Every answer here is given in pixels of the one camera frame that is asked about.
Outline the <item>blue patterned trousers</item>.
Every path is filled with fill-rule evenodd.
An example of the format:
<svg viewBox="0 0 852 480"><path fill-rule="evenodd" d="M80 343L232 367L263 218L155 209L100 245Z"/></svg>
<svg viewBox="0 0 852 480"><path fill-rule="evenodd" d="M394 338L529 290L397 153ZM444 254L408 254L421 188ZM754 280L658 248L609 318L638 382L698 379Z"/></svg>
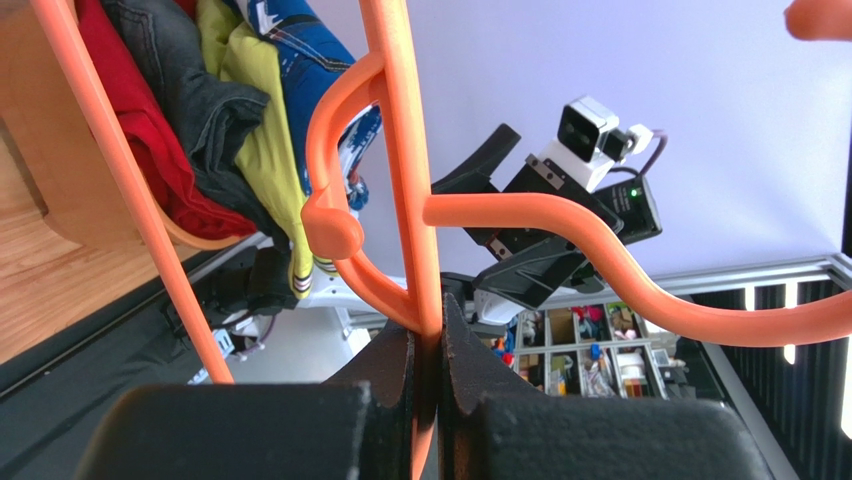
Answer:
<svg viewBox="0 0 852 480"><path fill-rule="evenodd" d="M253 33L275 48L301 187L312 193L306 165L307 133L318 102L355 59L305 1L228 1ZM349 120L337 141L338 156L352 211L369 201L369 189L357 169L382 130L380 108L371 104Z"/></svg>

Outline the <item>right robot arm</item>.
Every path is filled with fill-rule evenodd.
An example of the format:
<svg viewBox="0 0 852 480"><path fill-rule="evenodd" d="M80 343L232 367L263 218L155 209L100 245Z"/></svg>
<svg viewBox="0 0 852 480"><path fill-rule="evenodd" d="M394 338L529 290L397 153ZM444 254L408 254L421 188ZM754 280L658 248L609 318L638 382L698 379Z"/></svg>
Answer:
<svg viewBox="0 0 852 480"><path fill-rule="evenodd" d="M432 185L435 194L495 194L496 168L520 141L502 124L456 169ZM629 179L590 193L554 158L528 156L506 186L508 193L542 193L571 200L597 215L625 245L662 233L657 207L642 171L629 169ZM473 322L505 325L522 310L536 310L559 288L591 294L604 287L602 275L568 240L544 230L467 228L495 264L475 277L444 272L441 286L460 307L473 303Z"/></svg>

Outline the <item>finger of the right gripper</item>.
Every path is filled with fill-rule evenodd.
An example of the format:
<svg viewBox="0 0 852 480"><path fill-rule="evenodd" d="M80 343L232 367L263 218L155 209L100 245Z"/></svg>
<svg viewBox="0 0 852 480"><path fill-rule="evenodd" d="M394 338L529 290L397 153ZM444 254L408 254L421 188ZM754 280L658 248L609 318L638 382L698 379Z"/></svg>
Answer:
<svg viewBox="0 0 852 480"><path fill-rule="evenodd" d="M434 195L498 193L491 176L520 140L514 129L500 124L465 161L434 182L431 192Z"/></svg>
<svg viewBox="0 0 852 480"><path fill-rule="evenodd" d="M542 240L482 271L476 292L495 294L527 309L537 309L560 287L596 292L596 270L562 237Z"/></svg>

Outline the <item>black trousers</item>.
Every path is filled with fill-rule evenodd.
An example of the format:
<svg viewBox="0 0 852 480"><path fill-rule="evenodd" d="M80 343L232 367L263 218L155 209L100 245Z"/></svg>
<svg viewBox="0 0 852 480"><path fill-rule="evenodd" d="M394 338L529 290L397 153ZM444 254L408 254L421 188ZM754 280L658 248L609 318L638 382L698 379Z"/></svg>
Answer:
<svg viewBox="0 0 852 480"><path fill-rule="evenodd" d="M271 314L296 306L287 273L289 238L236 164L247 136L261 123L268 95L207 71L200 32L177 2L105 1L102 6L174 130L197 188L273 241L258 252L248 275L247 309Z"/></svg>

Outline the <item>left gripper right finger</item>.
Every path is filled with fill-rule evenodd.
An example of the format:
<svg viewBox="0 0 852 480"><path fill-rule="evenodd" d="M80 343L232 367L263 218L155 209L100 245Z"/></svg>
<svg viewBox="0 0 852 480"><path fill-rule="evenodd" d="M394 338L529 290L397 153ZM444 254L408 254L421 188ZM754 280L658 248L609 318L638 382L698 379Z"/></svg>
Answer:
<svg viewBox="0 0 852 480"><path fill-rule="evenodd" d="M707 401L552 397L501 363L443 299L444 479L769 479L739 415Z"/></svg>

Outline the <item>orange hanger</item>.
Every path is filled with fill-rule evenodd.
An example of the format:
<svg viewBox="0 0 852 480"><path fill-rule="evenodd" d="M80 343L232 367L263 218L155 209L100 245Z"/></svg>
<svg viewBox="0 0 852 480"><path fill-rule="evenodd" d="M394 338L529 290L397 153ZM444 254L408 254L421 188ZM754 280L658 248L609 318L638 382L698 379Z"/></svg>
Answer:
<svg viewBox="0 0 852 480"><path fill-rule="evenodd" d="M184 273L157 205L143 183L108 97L81 38L72 6L36 1L54 52L108 162L134 222L204 366L209 385L235 384ZM412 475L439 444L443 299L436 231L464 227L472 198L431 192L420 85L407 7L402 1L360 5L367 54L331 86L309 127L307 166L314 191L303 209L308 238L333 260L342 279L368 305L416 340ZM382 274L363 251L364 232L348 212L336 143L348 121L378 103L388 127L388 160L406 268L404 285ZM791 309L724 310L683 301L660 288L625 248L621 258L593 264L640 315L670 331L718 344L781 347L838 340L851 333L851 296L838 294Z"/></svg>

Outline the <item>yellow-green trousers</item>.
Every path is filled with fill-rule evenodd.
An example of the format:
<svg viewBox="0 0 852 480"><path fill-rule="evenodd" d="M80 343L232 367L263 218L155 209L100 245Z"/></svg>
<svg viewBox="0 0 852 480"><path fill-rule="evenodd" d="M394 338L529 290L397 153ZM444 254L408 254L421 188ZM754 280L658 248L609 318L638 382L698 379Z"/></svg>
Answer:
<svg viewBox="0 0 852 480"><path fill-rule="evenodd" d="M196 25L207 70L224 82L253 87L269 96L261 123L246 137L236 165L254 194L287 235L276 245L291 251L289 286L295 297L308 297L319 259L309 248L301 219L306 202L293 152L280 82L278 54L258 39L247 22L222 1L200 1Z"/></svg>

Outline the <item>red trousers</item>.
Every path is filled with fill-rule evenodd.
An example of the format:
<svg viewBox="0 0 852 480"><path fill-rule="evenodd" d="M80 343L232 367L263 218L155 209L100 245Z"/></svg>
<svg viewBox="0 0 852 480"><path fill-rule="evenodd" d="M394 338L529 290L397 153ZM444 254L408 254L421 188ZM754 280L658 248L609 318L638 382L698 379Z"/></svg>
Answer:
<svg viewBox="0 0 852 480"><path fill-rule="evenodd" d="M157 204L177 227L204 240L245 237L254 223L206 198L159 103L99 1L77 1L85 46Z"/></svg>

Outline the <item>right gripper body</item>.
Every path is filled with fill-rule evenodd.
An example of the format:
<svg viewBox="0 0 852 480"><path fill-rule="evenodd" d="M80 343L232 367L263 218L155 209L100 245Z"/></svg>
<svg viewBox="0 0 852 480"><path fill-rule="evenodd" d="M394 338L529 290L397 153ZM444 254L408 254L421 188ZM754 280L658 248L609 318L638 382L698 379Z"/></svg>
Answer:
<svg viewBox="0 0 852 480"><path fill-rule="evenodd" d="M466 194L472 199L465 203L464 225L494 258L506 259L550 237L562 237L595 265L625 255L624 221L551 162L530 154L509 183L496 189Z"/></svg>

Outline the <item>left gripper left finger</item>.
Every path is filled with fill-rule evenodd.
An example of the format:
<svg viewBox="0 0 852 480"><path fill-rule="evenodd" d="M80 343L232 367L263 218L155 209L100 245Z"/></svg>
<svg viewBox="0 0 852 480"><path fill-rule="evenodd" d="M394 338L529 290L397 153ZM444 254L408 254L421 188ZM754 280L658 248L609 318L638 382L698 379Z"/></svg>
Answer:
<svg viewBox="0 0 852 480"><path fill-rule="evenodd" d="M416 340L388 323L319 384L148 385L98 426L80 479L408 479Z"/></svg>

